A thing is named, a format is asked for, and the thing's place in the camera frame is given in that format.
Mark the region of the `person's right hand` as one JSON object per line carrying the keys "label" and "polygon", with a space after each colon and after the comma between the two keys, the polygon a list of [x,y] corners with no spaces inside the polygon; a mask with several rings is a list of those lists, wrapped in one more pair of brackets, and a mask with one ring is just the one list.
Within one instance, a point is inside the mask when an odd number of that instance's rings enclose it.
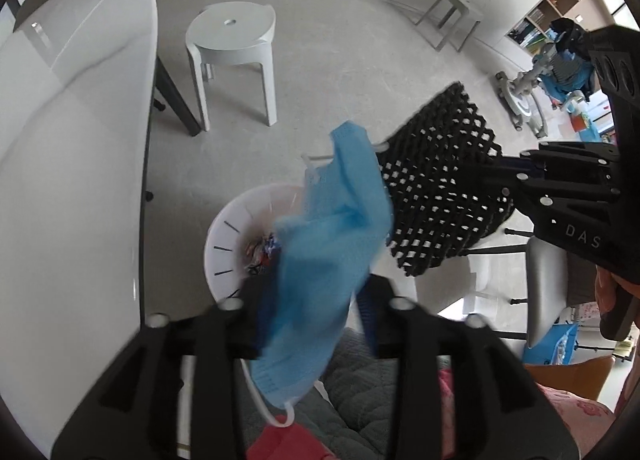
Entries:
{"label": "person's right hand", "polygon": [[621,287],[635,298],[640,297],[640,285],[631,283],[614,273],[597,266],[596,282],[594,283],[594,295],[598,304],[601,317],[611,313],[616,304],[616,289]]}

